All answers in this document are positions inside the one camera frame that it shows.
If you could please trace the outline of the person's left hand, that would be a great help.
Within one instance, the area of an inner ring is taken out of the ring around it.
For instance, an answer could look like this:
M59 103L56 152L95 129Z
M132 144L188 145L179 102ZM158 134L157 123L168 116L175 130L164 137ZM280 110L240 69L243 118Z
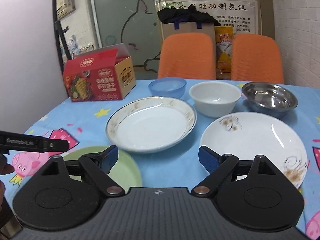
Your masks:
M5 184L2 179L5 178L8 174L12 174L14 172L14 167L10 164L5 164L3 170L1 171L1 188L0 188L0 204L3 204L4 194L5 194Z

